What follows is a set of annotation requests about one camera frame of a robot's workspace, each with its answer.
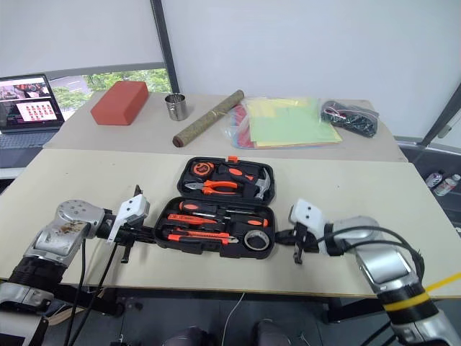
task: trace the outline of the stainless steel cup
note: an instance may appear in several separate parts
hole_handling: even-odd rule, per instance
[[[186,97],[183,94],[170,94],[165,97],[165,102],[171,119],[181,121],[189,116],[187,114]]]

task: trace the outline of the cardboard tube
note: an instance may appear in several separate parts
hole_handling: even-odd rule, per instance
[[[224,99],[219,105],[210,110],[183,131],[173,137],[173,144],[178,148],[186,146],[196,137],[200,136],[207,128],[221,119],[231,108],[237,105],[245,95],[241,90],[237,90],[231,96]]]

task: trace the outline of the laptop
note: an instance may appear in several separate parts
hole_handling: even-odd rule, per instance
[[[63,123],[44,74],[0,78],[0,168],[26,167]]]

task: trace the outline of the laptop screen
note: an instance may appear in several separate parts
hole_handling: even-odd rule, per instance
[[[64,122],[44,74],[0,78],[0,131],[58,128]]]

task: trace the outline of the window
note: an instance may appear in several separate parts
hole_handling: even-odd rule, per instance
[[[144,81],[150,92],[171,92],[164,68],[67,76],[50,81],[64,119],[69,119],[93,92],[108,90],[116,81]]]

